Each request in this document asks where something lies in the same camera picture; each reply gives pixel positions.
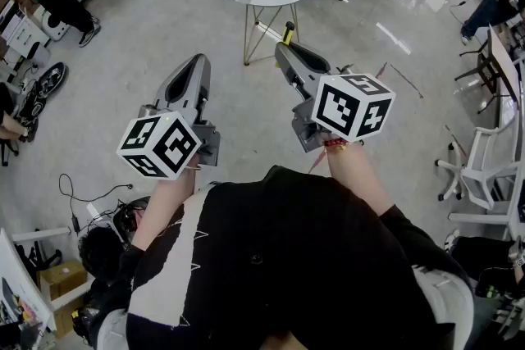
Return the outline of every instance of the black hair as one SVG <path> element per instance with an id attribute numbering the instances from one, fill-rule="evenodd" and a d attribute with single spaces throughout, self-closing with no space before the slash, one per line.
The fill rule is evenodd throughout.
<path id="1" fill-rule="evenodd" d="M 80 260 L 95 278 L 111 284 L 119 268 L 124 245 L 112 228 L 97 226 L 79 239 Z"/>

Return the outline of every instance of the jeans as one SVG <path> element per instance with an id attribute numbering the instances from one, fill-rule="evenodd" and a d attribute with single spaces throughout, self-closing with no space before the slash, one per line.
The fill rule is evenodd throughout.
<path id="1" fill-rule="evenodd" d="M 502 5 L 500 0 L 482 0 L 474 13 L 461 28 L 461 35 L 471 39 L 480 27 L 503 24 L 516 16 L 518 11 L 510 5 Z"/>

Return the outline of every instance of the sneaker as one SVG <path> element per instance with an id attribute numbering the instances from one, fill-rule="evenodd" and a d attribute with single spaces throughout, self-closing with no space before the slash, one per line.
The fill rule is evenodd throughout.
<path id="1" fill-rule="evenodd" d="M 459 229 L 454 229 L 449 236 L 445 239 L 445 245 L 443 246 L 443 249 L 447 251 L 449 254 L 452 253 L 452 250 L 455 247 L 455 244 L 458 242 L 458 238 L 460 236 Z"/>
<path id="2" fill-rule="evenodd" d="M 20 136 L 22 143 L 31 143 L 34 140 L 34 135 L 39 127 L 39 119 L 37 118 L 32 125 L 27 128 L 27 136 Z"/>
<path id="3" fill-rule="evenodd" d="M 93 29 L 89 32 L 83 33 L 79 41 L 80 48 L 85 47 L 93 39 L 93 37 L 100 32 L 100 24 L 93 21 Z"/>
<path id="4" fill-rule="evenodd" d="M 509 261 L 514 261 L 519 258 L 523 250 L 522 237 L 518 236 L 516 242 L 514 242 L 509 248 Z"/>

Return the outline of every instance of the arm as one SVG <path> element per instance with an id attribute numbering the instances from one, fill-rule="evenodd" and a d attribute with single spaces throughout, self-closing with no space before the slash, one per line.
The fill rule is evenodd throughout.
<path id="1" fill-rule="evenodd" d="M 329 150 L 328 165 L 332 178 L 367 202 L 378 216 L 394 206 L 359 143 L 345 150 Z"/>
<path id="2" fill-rule="evenodd" d="M 192 159 L 189 166 L 194 167 Z M 131 245 L 145 251 L 167 227 L 179 206 L 194 193 L 195 170 L 185 169 L 175 181 L 158 181 Z"/>

